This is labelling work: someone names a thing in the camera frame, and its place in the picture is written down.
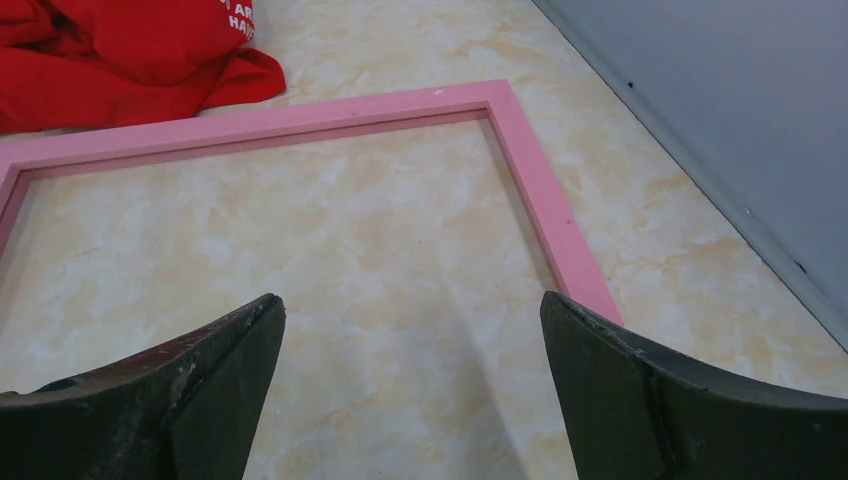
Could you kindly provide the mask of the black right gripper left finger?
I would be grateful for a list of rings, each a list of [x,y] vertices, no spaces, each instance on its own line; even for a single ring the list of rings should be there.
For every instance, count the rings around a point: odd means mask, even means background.
[[[5,479],[239,479],[286,322],[265,294],[109,365],[1,396]]]

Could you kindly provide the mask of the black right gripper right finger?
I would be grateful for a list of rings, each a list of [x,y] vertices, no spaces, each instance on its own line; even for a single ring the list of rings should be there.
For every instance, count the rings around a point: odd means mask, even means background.
[[[540,306],[582,479],[843,479],[847,402],[758,381],[557,292]]]

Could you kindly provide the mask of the pink photo frame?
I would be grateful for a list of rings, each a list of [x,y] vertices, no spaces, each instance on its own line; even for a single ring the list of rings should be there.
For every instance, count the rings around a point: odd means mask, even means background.
[[[4,142],[1,239],[9,239],[35,179],[479,119],[492,126],[557,288],[621,324],[563,188],[506,80]]]

